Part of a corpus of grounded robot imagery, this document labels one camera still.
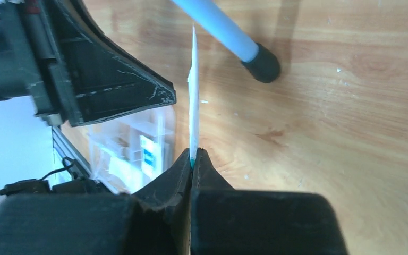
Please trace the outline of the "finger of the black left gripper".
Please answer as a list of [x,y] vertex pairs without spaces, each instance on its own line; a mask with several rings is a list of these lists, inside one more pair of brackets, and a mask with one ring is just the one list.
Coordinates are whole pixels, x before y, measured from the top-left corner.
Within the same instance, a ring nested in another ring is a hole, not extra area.
[[72,127],[174,105],[173,84],[109,39],[83,1],[44,1],[59,72],[54,80]]

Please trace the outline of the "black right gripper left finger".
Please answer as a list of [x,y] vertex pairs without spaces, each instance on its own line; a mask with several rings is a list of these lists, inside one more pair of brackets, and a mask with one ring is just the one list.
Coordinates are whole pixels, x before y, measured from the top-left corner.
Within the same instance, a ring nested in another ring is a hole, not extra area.
[[138,192],[15,194],[0,204],[0,254],[188,254],[189,151]]

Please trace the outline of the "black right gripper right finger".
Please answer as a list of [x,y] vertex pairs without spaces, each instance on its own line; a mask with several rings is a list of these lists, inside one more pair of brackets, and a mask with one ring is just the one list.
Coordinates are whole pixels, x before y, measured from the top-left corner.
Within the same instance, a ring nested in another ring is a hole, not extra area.
[[192,254],[347,254],[334,209],[316,193],[237,190],[199,149],[191,188]]

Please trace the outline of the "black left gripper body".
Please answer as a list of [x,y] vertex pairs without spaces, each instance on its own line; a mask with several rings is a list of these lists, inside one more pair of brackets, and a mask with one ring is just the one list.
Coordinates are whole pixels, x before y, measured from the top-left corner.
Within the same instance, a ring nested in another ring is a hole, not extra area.
[[30,96],[47,125],[66,121],[56,89],[59,59],[41,1],[0,1],[0,101]]

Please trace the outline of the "clear compartment tray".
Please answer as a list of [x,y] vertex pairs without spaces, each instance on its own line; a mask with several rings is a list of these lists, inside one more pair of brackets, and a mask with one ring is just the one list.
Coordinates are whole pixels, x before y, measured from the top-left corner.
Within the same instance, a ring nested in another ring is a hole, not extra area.
[[[88,127],[93,180],[114,194],[135,193],[171,167],[174,160],[176,118],[172,106],[144,110]],[[156,172],[141,170],[140,136],[155,142]]]

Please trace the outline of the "long white teal packet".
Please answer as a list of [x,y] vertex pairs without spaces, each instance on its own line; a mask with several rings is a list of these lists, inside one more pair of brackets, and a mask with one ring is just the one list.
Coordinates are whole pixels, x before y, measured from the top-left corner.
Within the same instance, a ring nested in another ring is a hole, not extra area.
[[189,157],[194,169],[199,148],[199,58],[195,26],[192,27],[191,67],[188,75],[189,90]]

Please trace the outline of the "blue square alcohol pad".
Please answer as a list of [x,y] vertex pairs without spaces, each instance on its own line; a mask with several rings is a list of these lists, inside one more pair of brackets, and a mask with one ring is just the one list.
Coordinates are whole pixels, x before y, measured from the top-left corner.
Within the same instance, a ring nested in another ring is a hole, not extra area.
[[156,172],[156,152],[157,145],[154,141],[148,137],[141,135],[140,136],[140,146],[141,146],[141,170],[149,177],[154,178]]

